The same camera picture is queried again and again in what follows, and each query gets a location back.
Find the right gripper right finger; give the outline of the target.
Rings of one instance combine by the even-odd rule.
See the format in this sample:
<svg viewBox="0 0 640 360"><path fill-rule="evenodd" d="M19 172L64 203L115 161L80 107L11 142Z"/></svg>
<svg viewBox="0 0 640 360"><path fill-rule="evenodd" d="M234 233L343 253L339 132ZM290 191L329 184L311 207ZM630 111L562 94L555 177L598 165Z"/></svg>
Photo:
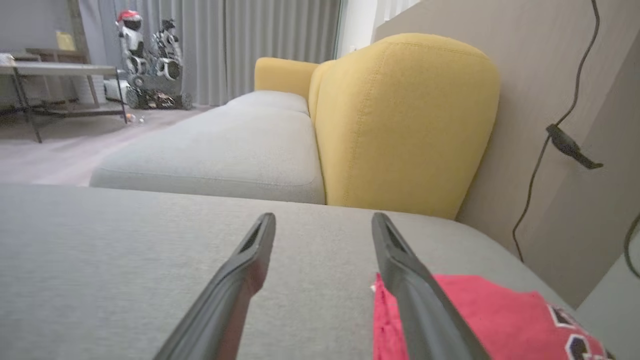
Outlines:
<svg viewBox="0 0 640 360"><path fill-rule="evenodd" d="M411 360L489 360L482 342L390 217L371 220L378 270L397 301Z"/></svg>

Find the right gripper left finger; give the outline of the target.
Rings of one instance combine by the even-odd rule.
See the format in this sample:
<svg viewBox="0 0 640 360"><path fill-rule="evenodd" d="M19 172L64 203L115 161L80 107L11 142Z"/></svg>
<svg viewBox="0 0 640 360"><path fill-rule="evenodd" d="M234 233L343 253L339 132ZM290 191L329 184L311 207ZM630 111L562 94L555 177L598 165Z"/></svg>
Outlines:
<svg viewBox="0 0 640 360"><path fill-rule="evenodd" d="M156 360L235 360L252 297L265 284L276 217L261 214L155 355Z"/></svg>

